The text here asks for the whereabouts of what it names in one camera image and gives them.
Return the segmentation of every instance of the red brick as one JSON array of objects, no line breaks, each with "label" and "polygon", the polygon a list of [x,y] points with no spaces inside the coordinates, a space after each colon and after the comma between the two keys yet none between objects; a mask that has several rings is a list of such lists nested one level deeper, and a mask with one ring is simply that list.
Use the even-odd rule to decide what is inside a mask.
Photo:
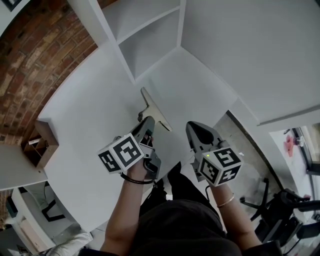
[{"label": "red brick", "polygon": [[33,123],[37,120],[37,118],[38,118],[38,116],[39,116],[39,114],[41,113],[41,111],[42,111],[43,108],[44,108],[43,105],[38,105],[38,106],[37,106],[35,112],[33,113],[32,118],[31,118],[31,120],[30,120],[30,122],[29,122],[29,124],[33,124]]},{"label": "red brick", "polygon": [[87,50],[84,51],[84,56],[88,57],[91,53],[93,53],[96,49],[98,48],[98,46],[94,43],[93,45],[91,45]]},{"label": "red brick", "polygon": [[78,58],[76,58],[76,62],[78,62],[80,64],[85,59],[86,59],[86,56],[84,54],[81,54],[81,55],[78,56]]},{"label": "red brick", "polygon": [[84,26],[81,24],[81,22],[78,20],[74,22],[71,27],[64,32],[59,38],[58,41],[60,44],[65,44],[73,35],[78,33]]},{"label": "red brick", "polygon": [[27,99],[30,99],[30,100],[33,100],[34,97],[37,95],[39,89],[41,88],[42,86],[42,82],[38,82],[38,81],[35,81],[33,83],[33,85],[31,86],[26,98]]},{"label": "red brick", "polygon": [[28,110],[28,111],[24,114],[23,119],[22,119],[20,125],[21,125],[21,126],[27,126],[28,123],[29,123],[29,121],[31,120],[33,114],[34,114],[34,113],[33,113],[32,111]]},{"label": "red brick", "polygon": [[54,0],[48,2],[48,7],[51,11],[56,11],[60,8],[62,8],[66,2],[64,0]]},{"label": "red brick", "polygon": [[54,73],[60,76],[73,61],[74,59],[70,55],[66,56],[55,68]]},{"label": "red brick", "polygon": [[14,138],[15,138],[14,135],[7,134],[7,135],[5,136],[4,144],[12,145]]},{"label": "red brick", "polygon": [[31,103],[30,100],[24,99],[22,104],[21,104],[21,106],[20,106],[20,108],[18,109],[17,113],[15,114],[15,118],[21,119],[24,116],[24,114],[25,114],[28,106],[30,105],[30,103]]},{"label": "red brick", "polygon": [[6,49],[6,60],[11,62],[16,53],[21,49],[21,42],[19,40],[14,40],[13,43],[10,44],[9,48]]},{"label": "red brick", "polygon": [[55,82],[53,85],[54,89],[57,89],[65,80],[66,78],[71,74],[71,72],[79,65],[76,61],[73,62],[67,70],[65,70],[62,75],[59,77],[59,79]]},{"label": "red brick", "polygon": [[71,53],[70,55],[75,59],[80,54],[82,54],[85,50],[87,50],[92,44],[94,43],[91,37],[88,37],[84,40],[81,44],[79,44]]},{"label": "red brick", "polygon": [[23,34],[18,40],[23,44],[23,42],[26,41],[26,39],[28,39],[32,33],[36,33],[37,28],[45,18],[46,18],[46,15],[44,13],[42,12],[35,13],[32,16],[32,19],[23,28],[22,30]]},{"label": "red brick", "polygon": [[3,106],[5,109],[8,109],[13,99],[14,99],[14,96],[12,94],[7,93],[6,95],[3,96],[3,99],[0,101],[1,106]]},{"label": "red brick", "polygon": [[19,126],[18,131],[16,132],[16,136],[23,136],[25,134],[26,128],[24,126]]},{"label": "red brick", "polygon": [[11,61],[11,67],[18,69],[25,57],[26,55],[24,55],[21,51],[18,51]]},{"label": "red brick", "polygon": [[51,88],[46,94],[46,96],[43,98],[43,100],[41,101],[41,104],[46,105],[47,102],[50,100],[51,96],[54,95],[55,91],[56,91],[55,89]]},{"label": "red brick", "polygon": [[8,42],[12,42],[19,35],[21,29],[28,23],[30,18],[28,13],[24,11],[20,12],[10,25],[10,29],[5,30],[3,37]]},{"label": "red brick", "polygon": [[47,32],[47,29],[45,29],[43,26],[40,26],[31,34],[29,39],[22,46],[21,50],[26,54],[31,53],[41,39],[47,34]]},{"label": "red brick", "polygon": [[7,124],[9,127],[11,126],[11,123],[14,121],[15,117],[16,117],[16,112],[17,112],[17,106],[16,105],[12,105],[9,108],[9,111],[4,119],[4,123]]},{"label": "red brick", "polygon": [[15,94],[23,83],[25,77],[26,76],[20,71],[16,72],[8,88],[8,93]]},{"label": "red brick", "polygon": [[53,40],[60,34],[61,28],[56,27],[53,28],[39,43],[39,45],[35,48],[32,55],[23,65],[24,70],[29,70],[31,66],[35,63],[35,61],[39,58],[39,56],[48,48],[48,46],[53,42]]},{"label": "red brick", "polygon": [[18,110],[18,107],[16,105],[11,105],[10,108],[9,108],[8,114],[15,115],[17,110]]},{"label": "red brick", "polygon": [[0,62],[0,82],[2,78],[5,76],[5,72],[7,71],[9,64],[7,62],[1,61]]},{"label": "red brick", "polygon": [[6,90],[8,89],[17,69],[11,67],[8,72],[5,74],[2,84],[0,85],[0,97],[5,95]]},{"label": "red brick", "polygon": [[0,132],[4,135],[8,134],[10,131],[10,124],[4,123]]},{"label": "red brick", "polygon": [[30,103],[31,103],[30,100],[24,99],[21,106],[20,106],[20,109],[26,110],[28,108],[28,106],[30,105]]},{"label": "red brick", "polygon": [[18,131],[18,127],[11,126],[10,130],[9,130],[9,134],[10,135],[16,135],[17,131]]},{"label": "red brick", "polygon": [[42,86],[41,89],[38,91],[37,95],[35,96],[32,104],[30,105],[29,110],[35,112],[48,91],[48,87]]},{"label": "red brick", "polygon": [[43,9],[46,8],[46,3],[47,3],[47,1],[43,1],[43,0],[32,0],[26,6],[26,10],[27,10],[27,12],[34,14],[34,13],[38,12],[41,8],[41,12],[42,12]]},{"label": "red brick", "polygon": [[45,67],[43,72],[39,73],[37,80],[44,82],[49,74],[55,69],[55,67],[64,59],[64,57],[75,47],[75,42],[69,41],[66,43],[60,51],[54,56],[50,63]]},{"label": "red brick", "polygon": [[5,42],[4,40],[0,41],[0,55],[2,56],[7,49],[8,43]]},{"label": "red brick", "polygon": [[47,63],[52,60],[52,58],[59,51],[59,49],[60,44],[58,42],[53,42],[51,46],[42,54],[41,58],[39,59],[39,62],[44,66],[47,65]]},{"label": "red brick", "polygon": [[33,80],[35,79],[35,76],[39,72],[39,66],[34,66],[29,73],[29,76],[26,77],[24,83],[22,86],[19,87],[18,91],[15,93],[14,102],[16,104],[20,104],[22,99],[27,95],[27,92],[29,91],[30,87],[33,84]]},{"label": "red brick", "polygon": [[0,113],[0,125],[4,122],[5,116],[5,114]]},{"label": "red brick", "polygon": [[64,30],[71,27],[72,23],[78,20],[78,16],[74,11],[70,12],[66,17],[61,21],[61,26]]},{"label": "red brick", "polygon": [[23,140],[23,137],[16,134],[13,138],[12,145],[19,146],[21,145],[22,140]]},{"label": "red brick", "polygon": [[64,13],[61,10],[54,11],[51,15],[51,17],[48,20],[48,25],[52,26],[55,23],[57,23],[62,17],[64,16]]},{"label": "red brick", "polygon": [[46,81],[43,83],[43,87],[49,88],[53,85],[53,83],[57,80],[57,78],[52,74],[50,75]]},{"label": "red brick", "polygon": [[18,128],[19,123],[20,123],[19,119],[14,119],[12,124],[11,124],[11,127],[12,128]]},{"label": "red brick", "polygon": [[81,43],[85,38],[87,38],[89,36],[88,31],[83,28],[78,34],[76,34],[73,39],[77,42],[77,43]]},{"label": "red brick", "polygon": [[41,67],[38,66],[37,64],[35,64],[30,70],[30,73],[29,73],[29,75],[27,77],[26,83],[32,84],[33,81],[36,79],[36,77],[37,77],[38,73],[40,72],[40,70],[41,70]]}]

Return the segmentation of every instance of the black pants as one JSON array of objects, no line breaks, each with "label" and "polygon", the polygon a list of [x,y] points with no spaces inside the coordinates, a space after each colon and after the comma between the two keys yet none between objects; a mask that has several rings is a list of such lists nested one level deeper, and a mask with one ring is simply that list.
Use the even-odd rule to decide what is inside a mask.
[{"label": "black pants", "polygon": [[[169,173],[169,182],[172,187],[173,200],[186,199],[199,202],[218,215],[217,211],[212,207],[208,199],[195,187],[195,185],[186,176],[181,173]],[[139,216],[142,216],[152,208],[166,202],[166,193],[162,187],[154,187],[140,207]]]}]

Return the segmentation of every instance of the gold bracelet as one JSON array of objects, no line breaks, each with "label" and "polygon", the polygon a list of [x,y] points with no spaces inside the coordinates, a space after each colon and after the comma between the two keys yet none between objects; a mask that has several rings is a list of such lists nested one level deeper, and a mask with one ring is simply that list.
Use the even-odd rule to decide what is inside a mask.
[{"label": "gold bracelet", "polygon": [[221,207],[229,204],[233,199],[235,199],[235,194],[234,193],[232,193],[232,197],[228,201],[224,202],[223,204],[218,205],[217,207],[221,208]]}]

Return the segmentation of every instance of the shelf compartment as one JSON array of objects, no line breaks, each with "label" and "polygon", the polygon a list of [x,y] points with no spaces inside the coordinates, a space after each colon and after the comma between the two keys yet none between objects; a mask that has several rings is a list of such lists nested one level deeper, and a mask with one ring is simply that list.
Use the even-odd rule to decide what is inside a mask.
[{"label": "shelf compartment", "polygon": [[180,0],[118,0],[102,9],[118,44],[158,19],[178,10]]},{"label": "shelf compartment", "polygon": [[135,80],[177,46],[179,11],[144,27],[119,47]]},{"label": "shelf compartment", "polygon": [[[29,141],[40,139],[34,144]],[[21,148],[26,157],[36,168],[44,168],[59,144],[47,122],[36,121],[22,139]]]}]

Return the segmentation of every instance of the brick wall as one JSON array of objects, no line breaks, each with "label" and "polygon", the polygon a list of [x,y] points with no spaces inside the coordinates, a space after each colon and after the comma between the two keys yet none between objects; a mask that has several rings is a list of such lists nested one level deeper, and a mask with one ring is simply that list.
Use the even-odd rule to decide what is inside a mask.
[{"label": "brick wall", "polygon": [[[104,8],[115,0],[98,2]],[[28,3],[0,38],[0,146],[21,143],[56,89],[96,48],[67,0]],[[10,193],[0,191],[0,218]]]}]

